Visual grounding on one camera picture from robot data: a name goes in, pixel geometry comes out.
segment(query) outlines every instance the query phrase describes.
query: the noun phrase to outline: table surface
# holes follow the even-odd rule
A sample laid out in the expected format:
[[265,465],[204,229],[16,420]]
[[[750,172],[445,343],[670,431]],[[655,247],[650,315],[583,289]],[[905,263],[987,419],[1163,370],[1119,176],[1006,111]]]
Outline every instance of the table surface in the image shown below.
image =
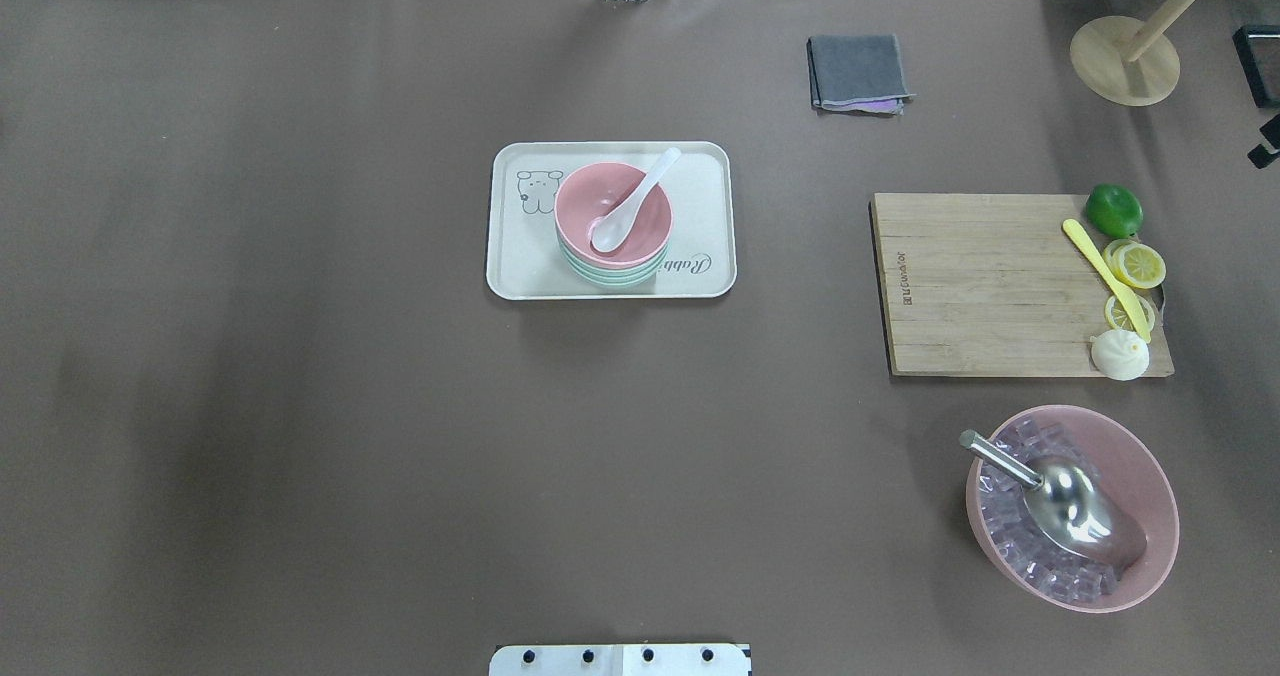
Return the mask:
[[[1087,91],[1074,29],[1158,1],[0,0],[0,672],[640,640],[1276,672],[1280,172],[1245,160],[1271,114],[1230,37],[1280,3],[1198,1],[1165,102]],[[818,33],[896,33],[919,96],[813,111]],[[495,297],[490,166],[536,140],[722,146],[737,284]],[[1098,181],[1170,262],[1174,376],[890,375],[873,193]],[[969,531],[956,435],[1042,403],[1165,466],[1183,543],[1137,608],[1046,604]]]

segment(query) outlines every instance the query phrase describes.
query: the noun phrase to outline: gray cloth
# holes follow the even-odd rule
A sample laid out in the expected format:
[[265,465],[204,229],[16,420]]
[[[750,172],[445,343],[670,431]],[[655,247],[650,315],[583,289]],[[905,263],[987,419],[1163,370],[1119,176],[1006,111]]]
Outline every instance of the gray cloth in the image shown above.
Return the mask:
[[809,95],[828,111],[901,111],[906,91],[896,35],[809,38]]

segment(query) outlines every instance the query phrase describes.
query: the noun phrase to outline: green lime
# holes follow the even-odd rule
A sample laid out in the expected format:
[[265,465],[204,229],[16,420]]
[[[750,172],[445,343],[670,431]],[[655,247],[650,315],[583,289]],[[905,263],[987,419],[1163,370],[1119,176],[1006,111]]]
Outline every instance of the green lime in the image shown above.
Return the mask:
[[1111,238],[1129,238],[1142,228],[1142,205],[1124,187],[1097,184],[1084,205],[1084,218]]

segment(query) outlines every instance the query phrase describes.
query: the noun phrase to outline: wooden stand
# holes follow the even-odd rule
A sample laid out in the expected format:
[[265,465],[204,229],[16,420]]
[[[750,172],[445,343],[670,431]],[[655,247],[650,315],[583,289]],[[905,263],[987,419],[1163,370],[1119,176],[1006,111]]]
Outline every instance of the wooden stand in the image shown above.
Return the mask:
[[1196,0],[1167,0],[1146,23],[1128,15],[1089,20],[1071,38],[1071,67],[1094,93],[1151,106],[1174,92],[1180,65],[1169,28]]

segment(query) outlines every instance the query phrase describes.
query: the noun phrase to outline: yellow knife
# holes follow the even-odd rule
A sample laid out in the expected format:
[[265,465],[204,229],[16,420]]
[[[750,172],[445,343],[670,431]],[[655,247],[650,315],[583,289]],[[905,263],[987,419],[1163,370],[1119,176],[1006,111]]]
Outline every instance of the yellow knife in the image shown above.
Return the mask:
[[1138,335],[1144,342],[1151,343],[1151,324],[1147,323],[1147,312],[1143,312],[1142,303],[1138,303],[1138,294],[1133,293],[1133,288],[1121,284],[1115,278],[1111,269],[1102,261],[1098,247],[1093,246],[1093,239],[1089,238],[1089,234],[1084,233],[1084,227],[1079,221],[1075,219],[1062,221],[1062,230],[1065,230],[1066,238],[1071,239],[1071,243],[1075,245],[1075,248],[1079,248],[1080,254],[1088,259],[1093,269],[1102,277],[1102,280],[1106,280],[1111,293],[1116,294],[1116,301],[1120,302],[1124,312],[1128,312],[1129,321],[1133,324],[1134,330],[1138,330]]

